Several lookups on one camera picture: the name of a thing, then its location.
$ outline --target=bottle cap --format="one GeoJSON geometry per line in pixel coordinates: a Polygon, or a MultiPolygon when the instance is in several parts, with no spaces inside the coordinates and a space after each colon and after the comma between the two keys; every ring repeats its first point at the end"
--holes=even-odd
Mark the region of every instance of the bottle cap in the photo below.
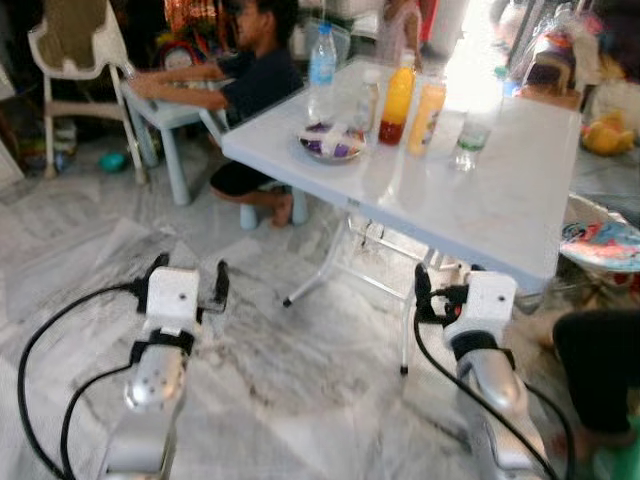
{"type": "Polygon", "coordinates": [[[401,65],[413,65],[416,63],[416,54],[413,50],[404,49],[402,51],[402,57],[400,57],[401,65]]]}
{"type": "Polygon", "coordinates": [[[364,80],[364,83],[369,85],[378,83],[378,80],[380,79],[380,72],[378,70],[365,70],[362,79],[364,80]]]}
{"type": "Polygon", "coordinates": [[[331,33],[331,24],[329,22],[322,22],[318,26],[318,32],[320,35],[329,35],[331,33]]]}

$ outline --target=black cable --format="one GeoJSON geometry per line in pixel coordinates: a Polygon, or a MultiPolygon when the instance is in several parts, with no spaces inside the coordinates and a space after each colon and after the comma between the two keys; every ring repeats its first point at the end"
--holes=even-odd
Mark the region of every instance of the black cable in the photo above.
{"type": "Polygon", "coordinates": [[[94,297],[97,297],[98,295],[102,295],[104,293],[113,292],[113,291],[129,290],[130,288],[131,288],[131,284],[129,283],[101,288],[67,305],[65,308],[63,308],[58,313],[56,313],[53,317],[47,320],[38,330],[36,330],[36,332],[31,336],[31,338],[27,342],[27,345],[24,347],[24,350],[22,351],[22,355],[20,356],[20,364],[18,366],[17,393],[18,393],[18,410],[20,412],[20,421],[22,423],[22,428],[36,456],[42,461],[42,463],[45,464],[47,469],[55,477],[59,478],[60,480],[66,480],[63,470],[42,449],[42,446],[40,445],[40,442],[38,442],[35,432],[33,431],[31,420],[29,419],[29,410],[27,409],[27,402],[26,402],[26,382],[25,382],[26,372],[27,372],[27,361],[29,360],[29,355],[31,354],[33,347],[38,342],[40,337],[42,337],[42,335],[49,328],[51,328],[51,326],[54,323],[56,323],[61,317],[69,313],[71,310],[73,310],[77,306],[91,300],[94,297]]]}
{"type": "Polygon", "coordinates": [[[123,365],[121,367],[114,368],[112,370],[100,373],[85,383],[83,383],[78,390],[75,391],[73,397],[69,401],[67,405],[67,410],[64,413],[64,420],[62,421],[62,432],[60,434],[60,457],[62,457],[62,467],[64,469],[64,476],[66,480],[76,480],[75,475],[73,474],[73,469],[71,468],[71,462],[69,460],[69,425],[71,424],[71,416],[73,415],[73,409],[78,403],[78,400],[84,393],[84,391],[93,385],[95,382],[102,380],[103,378],[109,377],[111,375],[116,375],[118,373],[129,370],[133,366],[133,363],[129,363],[128,365],[123,365]]]}
{"type": "Polygon", "coordinates": [[[551,409],[556,413],[558,418],[560,419],[560,423],[562,423],[562,428],[564,428],[564,434],[567,437],[567,471],[565,473],[565,478],[567,480],[573,479],[576,470],[576,450],[575,450],[575,441],[573,438],[573,431],[571,430],[571,425],[569,424],[569,420],[565,416],[564,412],[560,410],[560,407],[556,405],[549,397],[547,397],[544,393],[538,390],[536,387],[529,385],[525,382],[525,387],[531,393],[533,393],[536,397],[542,400],[544,403],[549,405],[551,409]]]}
{"type": "Polygon", "coordinates": [[[420,336],[420,319],[416,315],[413,321],[413,331],[416,336],[416,342],[418,343],[418,348],[422,352],[422,354],[429,360],[429,362],[447,379],[453,382],[460,390],[469,395],[474,401],[480,404],[485,410],[487,410],[491,415],[493,415],[500,423],[502,423],[507,430],[509,430],[513,436],[515,436],[522,444],[525,446],[527,450],[531,453],[533,458],[540,464],[545,473],[549,476],[551,480],[560,480],[560,477],[553,470],[551,464],[536,450],[536,448],[531,445],[531,442],[526,439],[522,433],[513,426],[513,424],[507,420],[500,412],[498,412],[495,408],[493,408],[484,398],[476,394],[469,386],[465,385],[463,382],[458,380],[455,376],[453,376],[449,371],[444,368],[427,350],[424,342],[422,341],[422,337],[420,336]]]}

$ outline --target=purple snack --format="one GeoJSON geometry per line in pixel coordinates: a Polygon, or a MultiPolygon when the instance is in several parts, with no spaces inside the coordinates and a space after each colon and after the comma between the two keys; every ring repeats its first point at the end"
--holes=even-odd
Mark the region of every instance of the purple snack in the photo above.
{"type": "MultiPolygon", "coordinates": [[[[332,126],[333,125],[330,124],[316,123],[315,125],[307,127],[306,130],[313,133],[325,133],[328,132],[332,126]]],[[[346,134],[350,137],[363,140],[362,133],[356,130],[349,129],[347,130],[346,134]]],[[[320,140],[309,141],[304,138],[300,138],[300,144],[310,152],[322,156],[322,142],[320,140]]],[[[335,151],[333,152],[333,156],[335,158],[344,158],[349,155],[354,155],[357,152],[358,150],[356,148],[350,148],[348,145],[338,143],[338,145],[336,145],[335,151]]]]}

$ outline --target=stuffed toy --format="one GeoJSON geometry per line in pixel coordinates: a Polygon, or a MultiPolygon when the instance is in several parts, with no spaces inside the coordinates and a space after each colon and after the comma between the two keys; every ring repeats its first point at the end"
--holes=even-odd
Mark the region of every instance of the stuffed toy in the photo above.
{"type": "Polygon", "coordinates": [[[619,155],[633,148],[633,131],[625,129],[621,111],[597,119],[582,129],[582,145],[602,156],[619,155]]]}

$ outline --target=white folding table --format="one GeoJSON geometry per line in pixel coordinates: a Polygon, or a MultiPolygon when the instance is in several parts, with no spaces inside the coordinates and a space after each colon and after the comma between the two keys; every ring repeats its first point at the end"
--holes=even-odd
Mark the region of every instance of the white folding table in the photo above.
{"type": "MultiPolygon", "coordinates": [[[[357,89],[369,68],[382,74],[384,100],[391,70],[355,60],[336,74],[334,95],[343,118],[353,111],[357,89]]],[[[307,97],[305,90],[225,134],[224,154],[347,213],[358,212],[413,237],[430,247],[425,261],[437,250],[507,273],[526,293],[542,291],[553,278],[579,114],[505,98],[477,169],[464,173],[450,167],[463,115],[445,105],[426,158],[415,159],[406,152],[407,131],[398,147],[378,144],[374,132],[365,153],[346,165],[328,166],[312,159],[296,140],[306,124],[307,97]]],[[[417,97],[414,93],[412,112],[417,97]]],[[[325,263],[286,304],[324,279],[347,226],[345,218],[325,263]]],[[[401,371],[406,373],[411,292],[404,301],[401,371]]]]}

